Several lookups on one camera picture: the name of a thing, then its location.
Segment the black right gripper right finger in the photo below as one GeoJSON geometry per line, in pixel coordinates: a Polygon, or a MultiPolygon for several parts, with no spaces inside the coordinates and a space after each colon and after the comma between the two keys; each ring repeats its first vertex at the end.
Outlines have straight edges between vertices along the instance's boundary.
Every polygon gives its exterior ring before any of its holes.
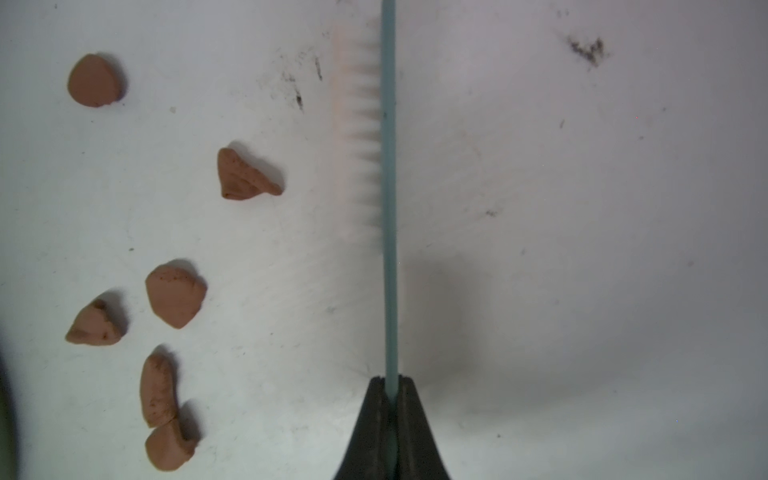
{"type": "Polygon", "coordinates": [[[415,382],[407,376],[399,377],[396,416],[396,478],[449,480],[415,382]]]}

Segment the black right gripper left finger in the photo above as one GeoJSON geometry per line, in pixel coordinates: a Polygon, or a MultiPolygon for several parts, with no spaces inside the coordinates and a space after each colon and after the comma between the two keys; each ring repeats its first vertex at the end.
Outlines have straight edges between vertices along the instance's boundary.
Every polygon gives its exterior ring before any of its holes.
{"type": "Polygon", "coordinates": [[[385,380],[369,381],[335,480],[385,480],[390,477],[390,404],[385,380]]]}

